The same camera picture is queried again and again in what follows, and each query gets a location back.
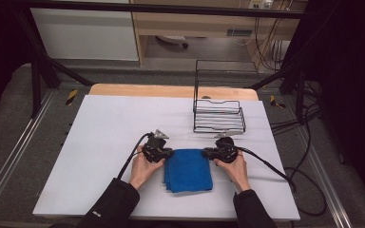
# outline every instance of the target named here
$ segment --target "white tabletop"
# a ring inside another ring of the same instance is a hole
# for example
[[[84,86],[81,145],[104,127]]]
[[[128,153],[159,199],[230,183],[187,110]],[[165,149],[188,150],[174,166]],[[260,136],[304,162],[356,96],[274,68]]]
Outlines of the white tabletop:
[[[162,130],[166,147],[213,147],[214,134],[193,132],[192,98],[86,95],[41,193],[33,214],[43,217],[83,216],[118,176],[137,140]],[[247,130],[233,136],[237,146],[254,151],[283,172],[262,102],[241,101]],[[297,220],[290,187],[261,161],[245,154],[251,187],[274,220]],[[172,194],[165,190],[163,170],[140,189],[134,219],[235,219],[236,191],[224,172],[210,163],[213,190]],[[123,181],[130,177],[131,164]]]

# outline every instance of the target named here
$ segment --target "wire rack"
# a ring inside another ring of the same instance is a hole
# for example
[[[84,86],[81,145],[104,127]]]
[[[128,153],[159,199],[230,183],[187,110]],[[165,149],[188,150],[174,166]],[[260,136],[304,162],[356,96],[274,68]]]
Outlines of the wire rack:
[[[245,120],[239,101],[222,101],[199,98],[200,85],[226,86],[245,84],[245,80],[229,77],[234,73],[257,73],[252,62],[197,60],[194,90],[194,132],[221,133],[245,132]]]

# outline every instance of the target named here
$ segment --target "folded cloth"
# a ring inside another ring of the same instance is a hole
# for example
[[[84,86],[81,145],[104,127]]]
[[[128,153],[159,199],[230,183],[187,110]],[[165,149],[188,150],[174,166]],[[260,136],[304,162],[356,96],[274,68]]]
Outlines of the folded cloth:
[[[212,190],[209,160],[201,149],[178,149],[165,161],[164,183],[172,193]]]

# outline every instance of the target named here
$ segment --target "black jacket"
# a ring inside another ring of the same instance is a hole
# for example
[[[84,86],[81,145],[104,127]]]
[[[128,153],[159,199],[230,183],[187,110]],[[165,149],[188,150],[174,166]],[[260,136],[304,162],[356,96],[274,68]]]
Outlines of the black jacket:
[[[139,199],[139,193],[132,185],[114,179],[76,227],[126,227]],[[240,228],[277,227],[254,190],[241,192],[234,196],[233,202]]]

